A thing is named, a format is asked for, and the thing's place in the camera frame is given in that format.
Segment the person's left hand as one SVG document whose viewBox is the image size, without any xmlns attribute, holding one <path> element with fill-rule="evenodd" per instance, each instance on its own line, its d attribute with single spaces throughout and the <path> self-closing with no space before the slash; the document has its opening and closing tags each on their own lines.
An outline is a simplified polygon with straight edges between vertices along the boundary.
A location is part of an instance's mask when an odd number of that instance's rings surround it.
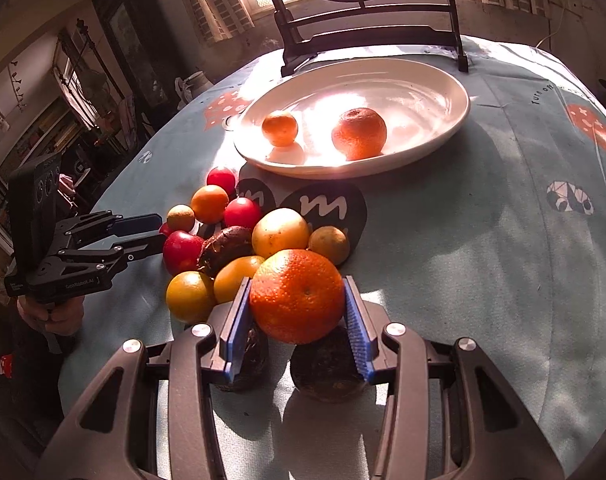
<svg viewBox="0 0 606 480">
<path fill-rule="evenodd" d="M 40 304 L 34 298 L 18 298 L 18 314 L 34 330 L 59 336 L 73 336 L 82 326 L 84 296 L 74 297 L 63 304 Z"/>
</svg>

